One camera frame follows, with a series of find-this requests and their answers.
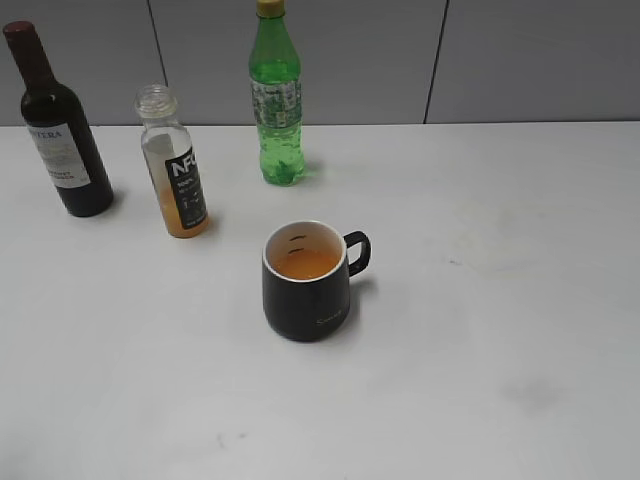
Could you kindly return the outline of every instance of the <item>bottle label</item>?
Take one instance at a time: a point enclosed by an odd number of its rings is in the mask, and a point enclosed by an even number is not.
[[[302,119],[300,81],[266,85],[251,80],[253,113],[258,125],[286,128]]]
[[[202,194],[193,148],[184,155],[165,161],[164,164],[167,167],[182,228],[188,230],[200,225],[207,218],[207,206]]]
[[[66,123],[54,127],[28,125],[27,128],[56,187],[78,188],[91,183]]]

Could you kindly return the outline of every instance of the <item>wine bottle label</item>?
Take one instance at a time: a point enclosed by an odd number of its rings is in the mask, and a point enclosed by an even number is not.
[[[56,187],[78,188],[91,183],[66,123],[54,127],[28,125],[27,128]]]

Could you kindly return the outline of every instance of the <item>yellow bottle cap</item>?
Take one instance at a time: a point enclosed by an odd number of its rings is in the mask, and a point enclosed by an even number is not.
[[[284,0],[258,0],[258,16],[277,18],[284,15]]]

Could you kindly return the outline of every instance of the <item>bottle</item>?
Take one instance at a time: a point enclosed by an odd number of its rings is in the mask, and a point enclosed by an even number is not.
[[[113,190],[80,100],[53,76],[30,22],[9,23],[3,32],[26,86],[22,116],[62,202],[76,217],[106,210]]]
[[[138,91],[135,109],[144,124],[142,152],[167,231],[191,238],[209,224],[189,132],[178,122],[178,102],[168,87]]]
[[[304,173],[300,59],[284,25],[284,0],[258,0],[257,11],[249,72],[260,168],[267,182],[291,185]]]

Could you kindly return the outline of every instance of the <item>wine bottle neck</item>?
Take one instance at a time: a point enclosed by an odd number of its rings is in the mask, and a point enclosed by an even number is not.
[[[56,83],[40,38],[28,22],[14,22],[4,29],[7,43],[27,90]]]

